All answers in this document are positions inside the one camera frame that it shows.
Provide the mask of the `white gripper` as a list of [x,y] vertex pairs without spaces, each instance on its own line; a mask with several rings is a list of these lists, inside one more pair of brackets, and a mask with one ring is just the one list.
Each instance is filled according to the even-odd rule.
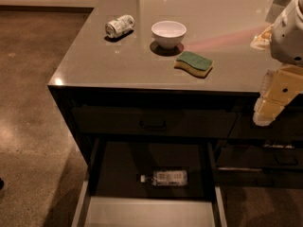
[[282,65],[268,70],[254,107],[253,121],[257,126],[269,126],[297,95],[303,92],[303,68]]

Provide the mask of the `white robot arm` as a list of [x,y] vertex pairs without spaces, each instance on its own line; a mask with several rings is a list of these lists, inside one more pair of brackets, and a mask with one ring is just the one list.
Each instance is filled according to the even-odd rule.
[[254,123],[266,127],[303,92],[303,0],[291,0],[251,46],[269,48],[272,58],[281,62],[276,71],[267,71],[254,107]]

